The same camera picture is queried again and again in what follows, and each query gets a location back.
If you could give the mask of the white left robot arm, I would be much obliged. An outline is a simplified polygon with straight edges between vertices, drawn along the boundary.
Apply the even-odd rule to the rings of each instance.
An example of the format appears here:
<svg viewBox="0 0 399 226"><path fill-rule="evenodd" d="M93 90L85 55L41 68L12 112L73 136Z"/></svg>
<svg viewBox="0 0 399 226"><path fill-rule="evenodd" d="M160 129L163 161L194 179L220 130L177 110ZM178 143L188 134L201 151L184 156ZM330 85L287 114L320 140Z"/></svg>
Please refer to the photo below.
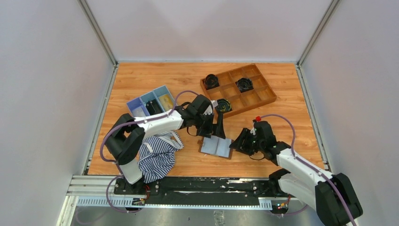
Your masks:
<svg viewBox="0 0 399 226"><path fill-rule="evenodd" d="M194 126L196 135L225 138L223 116L213 123L217 101L197 95L191 102L174 105L172 109L146 117L119 117L105 135L100 156L109 161L103 149L112 154L114 163L126 181L126 189L140 194L144 183L164 178L175 165L176 151L184 147L177 130Z"/></svg>

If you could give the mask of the brown leather card holder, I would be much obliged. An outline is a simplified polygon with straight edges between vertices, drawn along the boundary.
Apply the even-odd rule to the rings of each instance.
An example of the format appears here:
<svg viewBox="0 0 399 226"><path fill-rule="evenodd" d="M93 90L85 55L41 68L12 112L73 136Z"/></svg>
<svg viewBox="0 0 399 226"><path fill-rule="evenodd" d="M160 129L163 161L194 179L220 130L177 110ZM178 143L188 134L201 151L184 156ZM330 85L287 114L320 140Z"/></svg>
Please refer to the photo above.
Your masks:
<svg viewBox="0 0 399 226"><path fill-rule="evenodd" d="M211 136L211 138L204 137L203 140L199 143L199 152L225 159L231 159L231 143L232 139L229 138L222 139L216 136Z"/></svg>

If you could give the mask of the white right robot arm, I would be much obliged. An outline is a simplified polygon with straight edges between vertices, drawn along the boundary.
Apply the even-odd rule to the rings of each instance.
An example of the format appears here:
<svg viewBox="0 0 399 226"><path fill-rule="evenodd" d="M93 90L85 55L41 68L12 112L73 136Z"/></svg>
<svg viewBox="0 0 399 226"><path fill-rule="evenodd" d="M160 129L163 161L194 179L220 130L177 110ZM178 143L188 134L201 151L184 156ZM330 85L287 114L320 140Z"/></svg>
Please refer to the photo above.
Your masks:
<svg viewBox="0 0 399 226"><path fill-rule="evenodd" d="M261 152L280 169L269 175L269 191L274 196L289 194L314 209L326 226L354 224L363 208L350 179L343 173L333 174L300 156L293 146L277 141L271 125L254 121L244 128L230 148L249 156Z"/></svg>

